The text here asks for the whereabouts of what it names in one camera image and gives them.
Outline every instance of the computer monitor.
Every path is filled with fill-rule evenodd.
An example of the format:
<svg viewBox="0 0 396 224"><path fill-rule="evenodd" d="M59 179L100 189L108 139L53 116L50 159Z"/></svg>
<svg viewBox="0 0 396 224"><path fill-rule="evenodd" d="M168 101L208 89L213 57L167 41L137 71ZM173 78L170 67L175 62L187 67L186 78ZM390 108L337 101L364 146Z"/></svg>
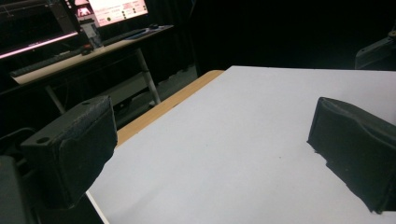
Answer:
<svg viewBox="0 0 396 224"><path fill-rule="evenodd" d="M93 19L97 27L148 14L144 0L66 0L79 21Z"/></svg>
<svg viewBox="0 0 396 224"><path fill-rule="evenodd" d="M0 4L0 59L78 34L78 21L64 0L6 0Z"/></svg>

